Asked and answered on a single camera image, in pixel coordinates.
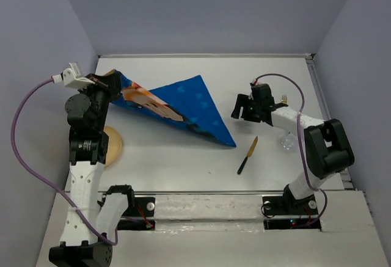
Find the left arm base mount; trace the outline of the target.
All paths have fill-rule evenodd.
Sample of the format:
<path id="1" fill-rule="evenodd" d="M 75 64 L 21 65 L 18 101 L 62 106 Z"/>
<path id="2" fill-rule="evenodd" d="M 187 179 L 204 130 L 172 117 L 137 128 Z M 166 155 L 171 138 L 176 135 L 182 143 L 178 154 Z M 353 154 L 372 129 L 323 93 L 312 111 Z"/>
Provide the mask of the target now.
<path id="1" fill-rule="evenodd" d="M 122 214 L 117 225 L 117 230 L 150 231 L 155 229 L 155 197 L 136 197 L 131 185 L 114 185 L 103 192 L 97 200 L 100 208 L 103 208 L 108 199 L 107 196 L 110 194 L 124 194 L 128 202 L 128 208 Z"/>

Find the clear drinking glass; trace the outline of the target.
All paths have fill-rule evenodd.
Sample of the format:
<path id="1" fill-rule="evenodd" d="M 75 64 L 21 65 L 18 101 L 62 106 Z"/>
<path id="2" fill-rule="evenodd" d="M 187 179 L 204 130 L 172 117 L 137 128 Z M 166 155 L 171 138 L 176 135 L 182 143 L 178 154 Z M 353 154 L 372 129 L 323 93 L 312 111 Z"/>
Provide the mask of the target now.
<path id="1" fill-rule="evenodd" d="M 298 139 L 294 134 L 286 132 L 283 133 L 280 143 L 283 149 L 288 152 L 293 152 L 296 150 Z"/>

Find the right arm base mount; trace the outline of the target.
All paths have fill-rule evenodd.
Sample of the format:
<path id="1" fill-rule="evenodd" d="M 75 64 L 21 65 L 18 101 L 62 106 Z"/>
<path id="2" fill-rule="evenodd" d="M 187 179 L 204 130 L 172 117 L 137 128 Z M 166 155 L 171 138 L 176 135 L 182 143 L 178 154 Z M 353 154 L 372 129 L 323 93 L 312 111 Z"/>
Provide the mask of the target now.
<path id="1" fill-rule="evenodd" d="M 303 202 L 289 207 L 282 196 L 262 197 L 261 213 L 265 220 L 265 230 L 321 230 L 321 223 L 317 220 L 318 207 L 315 196 L 305 198 Z"/>

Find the gold knife black handle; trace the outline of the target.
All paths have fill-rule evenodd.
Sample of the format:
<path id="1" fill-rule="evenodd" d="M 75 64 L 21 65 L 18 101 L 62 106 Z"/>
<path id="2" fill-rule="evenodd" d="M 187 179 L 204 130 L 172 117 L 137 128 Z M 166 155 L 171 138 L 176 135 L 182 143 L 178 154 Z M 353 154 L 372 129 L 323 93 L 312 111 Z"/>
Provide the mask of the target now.
<path id="1" fill-rule="evenodd" d="M 243 171 L 243 169 L 244 169 L 244 167 L 245 167 L 245 165 L 246 165 L 246 163 L 247 163 L 247 160 L 252 156 L 252 154 L 253 154 L 253 152 L 254 152 L 256 146 L 257 146 L 257 142 L 258 142 L 258 136 L 256 136 L 256 137 L 254 138 L 254 141 L 253 141 L 253 143 L 251 144 L 251 146 L 250 146 L 250 148 L 249 148 L 249 150 L 248 150 L 248 152 L 247 152 L 245 158 L 243 159 L 243 161 L 242 161 L 240 167 L 238 168 L 238 170 L 237 170 L 237 174 L 238 174 L 238 175 L 241 175 L 241 173 L 242 173 L 242 171 Z"/>

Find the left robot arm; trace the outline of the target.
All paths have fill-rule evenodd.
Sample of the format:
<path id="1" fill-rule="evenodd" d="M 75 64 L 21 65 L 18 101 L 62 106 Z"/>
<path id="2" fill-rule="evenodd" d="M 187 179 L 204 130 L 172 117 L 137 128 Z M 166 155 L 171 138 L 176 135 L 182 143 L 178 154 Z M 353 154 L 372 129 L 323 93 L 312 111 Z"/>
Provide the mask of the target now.
<path id="1" fill-rule="evenodd" d="M 117 226 L 134 211 L 130 185 L 114 185 L 99 200 L 109 137 L 104 125 L 110 103 L 121 95 L 121 74 L 89 74 L 78 81 L 78 93 L 65 103 L 69 132 L 70 204 L 58 246 L 49 250 L 56 266 L 109 266 L 118 243 Z"/>

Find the gold fork black handle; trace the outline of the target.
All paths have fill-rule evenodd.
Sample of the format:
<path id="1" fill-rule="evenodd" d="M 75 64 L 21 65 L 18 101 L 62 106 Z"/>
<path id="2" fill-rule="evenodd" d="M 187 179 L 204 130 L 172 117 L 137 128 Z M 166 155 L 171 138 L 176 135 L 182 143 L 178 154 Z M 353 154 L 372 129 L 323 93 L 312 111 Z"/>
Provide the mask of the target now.
<path id="1" fill-rule="evenodd" d="M 282 95 L 280 103 L 284 106 L 288 106 L 288 97 L 287 95 Z"/>

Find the yellow round plate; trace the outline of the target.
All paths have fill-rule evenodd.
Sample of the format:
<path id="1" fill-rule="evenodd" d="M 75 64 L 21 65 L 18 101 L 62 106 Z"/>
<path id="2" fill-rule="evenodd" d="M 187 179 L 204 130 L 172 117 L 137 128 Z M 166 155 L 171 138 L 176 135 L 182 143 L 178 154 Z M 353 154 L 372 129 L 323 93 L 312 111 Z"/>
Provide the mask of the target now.
<path id="1" fill-rule="evenodd" d="M 105 126 L 104 132 L 109 138 L 105 164 L 105 166 L 108 167 L 117 160 L 122 152 L 122 137 L 119 132 L 111 126 Z"/>

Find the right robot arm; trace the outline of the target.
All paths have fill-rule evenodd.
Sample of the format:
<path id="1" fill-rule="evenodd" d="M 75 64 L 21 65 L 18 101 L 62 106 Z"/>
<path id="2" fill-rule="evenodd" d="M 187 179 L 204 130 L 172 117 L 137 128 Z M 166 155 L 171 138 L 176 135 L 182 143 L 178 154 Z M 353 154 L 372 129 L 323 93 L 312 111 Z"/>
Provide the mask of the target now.
<path id="1" fill-rule="evenodd" d="M 264 122 L 297 137 L 304 150 L 305 169 L 283 190 L 281 206 L 287 213 L 300 210 L 304 200 L 328 178 L 354 164 L 341 121 L 316 119 L 276 103 L 267 84 L 252 85 L 250 95 L 238 94 L 231 117 Z"/>

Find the blue Mickey cloth placemat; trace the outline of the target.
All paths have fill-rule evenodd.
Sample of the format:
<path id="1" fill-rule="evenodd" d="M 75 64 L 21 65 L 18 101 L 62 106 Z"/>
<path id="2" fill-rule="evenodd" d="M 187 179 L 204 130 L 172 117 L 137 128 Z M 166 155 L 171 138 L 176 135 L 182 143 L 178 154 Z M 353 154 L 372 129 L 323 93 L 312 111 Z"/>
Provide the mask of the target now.
<path id="1" fill-rule="evenodd" d="M 236 146 L 200 75 L 147 90 L 118 70 L 106 73 L 107 76 L 111 74 L 119 75 L 122 85 L 121 96 L 113 102 L 114 105 L 140 112 L 222 145 Z"/>

